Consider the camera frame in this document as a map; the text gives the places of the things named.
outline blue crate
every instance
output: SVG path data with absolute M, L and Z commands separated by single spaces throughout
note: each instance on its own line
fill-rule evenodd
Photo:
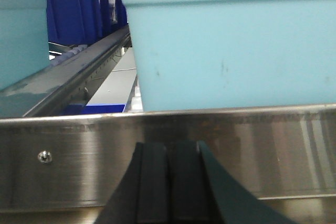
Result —
M 127 18 L 121 0 L 47 0 L 47 23 L 49 41 L 92 44 L 124 26 Z

